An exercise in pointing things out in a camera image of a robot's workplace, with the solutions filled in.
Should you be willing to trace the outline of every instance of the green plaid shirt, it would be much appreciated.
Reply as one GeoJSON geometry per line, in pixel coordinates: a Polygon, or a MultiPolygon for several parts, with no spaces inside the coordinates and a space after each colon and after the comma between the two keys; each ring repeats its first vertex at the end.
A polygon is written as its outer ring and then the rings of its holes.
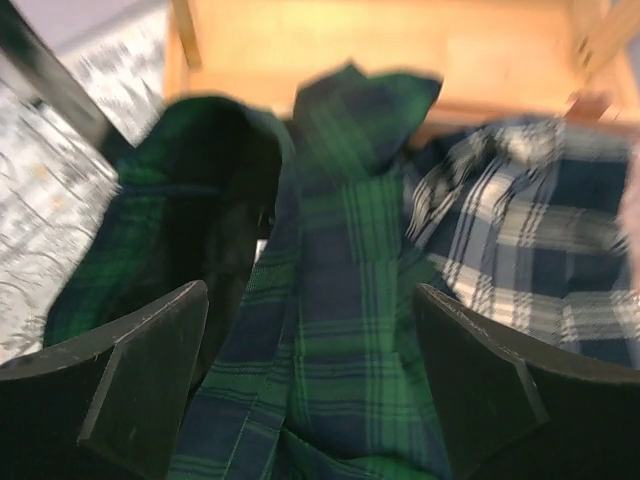
{"type": "Polygon", "coordinates": [[[449,476],[410,310],[436,273],[396,165],[438,91],[347,67],[299,92],[275,228],[170,479],[449,476]]]}

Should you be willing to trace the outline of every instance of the wooden panel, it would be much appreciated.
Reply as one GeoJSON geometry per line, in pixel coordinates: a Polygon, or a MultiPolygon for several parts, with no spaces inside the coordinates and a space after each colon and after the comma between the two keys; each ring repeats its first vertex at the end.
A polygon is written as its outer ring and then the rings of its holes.
{"type": "MultiPolygon", "coordinates": [[[[434,115],[466,110],[484,119],[563,114],[570,96],[589,83],[571,61],[576,31],[569,0],[195,3],[206,46],[203,68],[179,79],[178,87],[168,85],[169,97],[185,90],[224,93],[285,114],[300,83],[353,60],[368,72],[410,68],[442,75],[434,115]]],[[[600,76],[597,88],[610,93],[616,111],[633,110],[637,93],[619,80],[600,76]]]]}

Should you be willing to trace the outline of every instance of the wooden frame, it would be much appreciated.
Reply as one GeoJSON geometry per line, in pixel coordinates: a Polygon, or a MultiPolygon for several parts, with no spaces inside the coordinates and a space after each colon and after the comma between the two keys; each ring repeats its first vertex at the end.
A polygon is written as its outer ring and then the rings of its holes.
{"type": "Polygon", "coordinates": [[[334,50],[344,49],[358,65],[362,58],[369,72],[406,65],[442,74],[445,86],[429,125],[473,124],[526,112],[621,132],[640,128],[638,85],[623,48],[640,31],[638,0],[620,0],[614,7],[608,0],[172,0],[172,5],[168,100],[222,93],[287,115],[295,87],[336,67],[334,50]],[[421,40],[425,46],[416,46],[421,40]],[[393,48],[399,53],[396,65],[390,64],[393,48]]]}

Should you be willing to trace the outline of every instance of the clothing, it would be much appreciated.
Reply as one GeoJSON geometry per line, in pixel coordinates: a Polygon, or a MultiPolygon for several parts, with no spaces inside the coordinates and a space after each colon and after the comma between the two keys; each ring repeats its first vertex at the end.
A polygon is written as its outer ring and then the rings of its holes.
{"type": "Polygon", "coordinates": [[[472,310],[640,368],[640,306],[617,213],[624,139],[523,117],[441,137],[405,166],[408,237],[472,310]]]}
{"type": "Polygon", "coordinates": [[[396,158],[439,88],[347,67],[300,90],[276,223],[171,480],[449,477],[410,311],[438,276],[404,240],[396,158]]]}

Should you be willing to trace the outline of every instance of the metal leg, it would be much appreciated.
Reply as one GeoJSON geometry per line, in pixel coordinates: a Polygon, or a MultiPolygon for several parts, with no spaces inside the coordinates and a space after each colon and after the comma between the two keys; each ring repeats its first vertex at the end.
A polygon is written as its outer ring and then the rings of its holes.
{"type": "Polygon", "coordinates": [[[9,0],[0,0],[0,50],[42,98],[112,166],[133,150],[9,0]]]}

